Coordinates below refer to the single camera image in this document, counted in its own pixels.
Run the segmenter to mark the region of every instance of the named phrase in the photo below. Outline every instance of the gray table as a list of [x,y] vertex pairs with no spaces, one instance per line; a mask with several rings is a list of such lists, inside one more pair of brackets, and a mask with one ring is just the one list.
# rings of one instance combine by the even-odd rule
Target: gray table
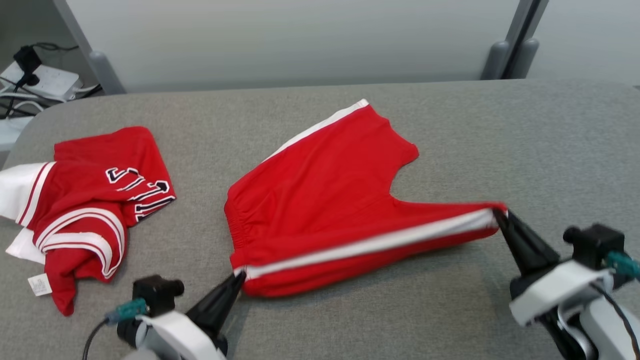
[[[562,255],[565,227],[603,222],[640,257],[640,92],[590,81],[489,81],[326,86],[100,97],[51,108],[24,130],[5,167],[52,158],[53,144],[144,125],[154,133],[178,200],[131,230],[111,284],[80,281],[64,318],[26,278],[42,266],[0,256],[3,359],[77,359],[102,314],[133,280],[182,279],[185,311],[230,272],[222,211],[229,186],[308,126],[361,98],[420,149],[392,187],[422,202],[503,200]],[[0,222],[6,247],[19,226]],[[286,299],[241,297],[227,320],[229,358],[557,359],[541,327],[512,320],[517,274],[500,236],[415,256]],[[616,298],[640,313],[640,286]],[[114,329],[91,360],[129,349]]]

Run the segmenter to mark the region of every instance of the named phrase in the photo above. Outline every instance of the power strip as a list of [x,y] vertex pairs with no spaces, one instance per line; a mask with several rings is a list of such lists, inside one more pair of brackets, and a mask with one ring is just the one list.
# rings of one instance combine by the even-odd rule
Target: power strip
[[[40,82],[33,86],[24,85],[23,88],[45,97],[61,98],[67,101],[73,100],[76,98],[78,89],[82,88],[83,85],[80,75],[46,65],[40,65],[33,74],[40,79]],[[18,63],[14,61],[0,74],[0,77],[17,83],[22,79],[23,75],[24,72],[20,69]],[[2,79],[0,79],[0,83],[5,87],[13,86]]]

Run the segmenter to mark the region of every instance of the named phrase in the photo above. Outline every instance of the red fabric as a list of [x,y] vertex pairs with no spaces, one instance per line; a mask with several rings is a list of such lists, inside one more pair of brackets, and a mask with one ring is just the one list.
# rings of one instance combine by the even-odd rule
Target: red fabric
[[[225,213],[234,270],[344,247],[501,202],[419,204],[389,194],[396,172],[418,157],[416,146],[365,106],[302,138],[233,184]],[[394,249],[276,271],[244,284],[249,295],[284,296],[360,275],[419,252],[495,233],[497,226]]]
[[[144,127],[61,142],[54,150],[56,162],[40,190],[34,216],[25,225],[34,231],[34,244],[46,253],[53,301],[68,316],[73,313],[75,279],[111,281],[125,254],[127,227],[167,205],[175,192],[153,136]],[[74,213],[68,224],[61,220]],[[124,230],[122,235],[118,228]],[[107,249],[95,246],[102,240],[78,237],[87,233],[98,234]],[[111,261],[105,264],[100,257],[109,249]],[[111,273],[105,274],[105,268]]]

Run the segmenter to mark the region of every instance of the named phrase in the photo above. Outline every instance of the white cable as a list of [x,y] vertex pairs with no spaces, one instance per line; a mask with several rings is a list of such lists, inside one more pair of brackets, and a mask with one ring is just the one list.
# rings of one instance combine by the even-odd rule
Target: white cable
[[80,89],[76,89],[76,92],[88,92],[88,91],[91,91],[91,90],[93,90],[93,89],[97,88],[97,87],[98,87],[98,85],[100,85],[100,84],[96,84],[96,85],[93,85],[93,86],[89,86],[88,88],[80,88]]
[[14,106],[13,109],[11,110],[11,112],[9,112],[9,116],[11,116],[13,114],[13,111],[16,110],[17,108],[24,106],[24,105],[33,105],[35,106],[35,108],[37,108],[40,111],[44,111],[44,109],[42,108],[42,106],[40,106],[40,104],[38,104],[35,101],[22,101],[20,103],[18,103],[18,105]]
[[60,97],[49,97],[49,96],[36,96],[36,95],[31,95],[31,94],[23,94],[23,93],[17,93],[17,92],[12,92],[12,93],[1,93],[0,97],[20,97],[23,99],[47,99],[47,100],[53,100],[53,101],[59,101],[59,102],[67,102],[66,100],[60,98]]

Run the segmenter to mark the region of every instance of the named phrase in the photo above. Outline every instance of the gray partition post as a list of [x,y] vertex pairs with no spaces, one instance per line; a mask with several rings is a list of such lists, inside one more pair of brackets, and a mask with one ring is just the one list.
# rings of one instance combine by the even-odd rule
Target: gray partition post
[[80,24],[78,24],[76,17],[74,17],[73,12],[69,8],[67,0],[53,0],[53,3],[58,8],[62,19],[65,21],[65,24],[67,24],[71,35],[73,35],[84,57],[87,59],[95,77],[102,85],[105,94],[125,94],[126,91],[118,79],[118,76],[113,71],[107,56],[100,51],[94,51],[89,41],[84,37]]
[[[481,80],[514,78],[515,67],[519,75],[527,75],[539,43],[535,41],[532,46],[529,42],[525,49],[522,46],[533,36],[547,3],[548,0],[520,0],[505,40],[491,46]],[[516,66],[515,61],[523,63]]]

